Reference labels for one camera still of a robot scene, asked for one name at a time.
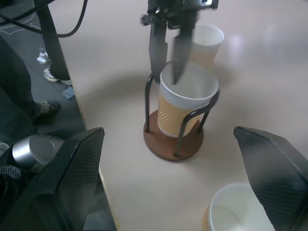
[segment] trousers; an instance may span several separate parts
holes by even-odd
[[[45,0],[34,0],[34,5],[39,5]],[[48,6],[37,12],[42,31],[56,33],[52,16]],[[69,73],[65,64],[59,39],[55,35],[43,35],[45,49],[51,59],[50,72],[60,80],[69,80]]]
[[[0,36],[0,141],[13,144],[36,134],[31,119],[39,109],[25,63]]]

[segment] shoe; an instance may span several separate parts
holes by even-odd
[[[32,118],[32,122],[35,123],[42,117],[51,116],[60,108],[60,103],[56,100],[48,100],[39,103],[40,109],[38,113]]]
[[[60,80],[60,79],[57,79],[55,78],[51,73],[50,73],[50,68],[46,68],[44,70],[44,77],[52,82],[52,83],[58,83],[58,82],[61,82],[61,83],[64,83],[65,85],[69,85],[71,86],[72,85],[72,81],[71,80]]]

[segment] paper cup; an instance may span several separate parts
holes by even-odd
[[[224,39],[223,32],[216,26],[197,26],[194,29],[190,61],[211,68]]]
[[[250,185],[220,189],[202,217],[203,231],[275,231]]]
[[[190,112],[209,104],[218,91],[218,80],[209,71],[194,63],[187,63],[181,80],[172,84],[172,63],[160,75],[159,107],[157,124],[161,132],[178,137],[184,117]],[[198,116],[190,120],[184,135],[187,135]]]

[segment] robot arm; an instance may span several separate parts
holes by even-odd
[[[174,84],[180,79],[188,61],[197,13],[207,8],[217,9],[218,0],[148,0],[147,14],[141,23],[151,25],[149,55],[156,83],[167,61],[166,30],[180,29],[174,38],[172,54]]]

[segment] wooden base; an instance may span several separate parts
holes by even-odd
[[[166,136],[157,125],[157,110],[150,115],[150,132],[143,127],[144,141],[148,148],[158,157],[168,161],[186,160],[197,153],[202,145],[204,133],[197,132],[200,121],[197,121],[192,130],[183,138],[178,157],[173,155],[177,147],[177,138]]]

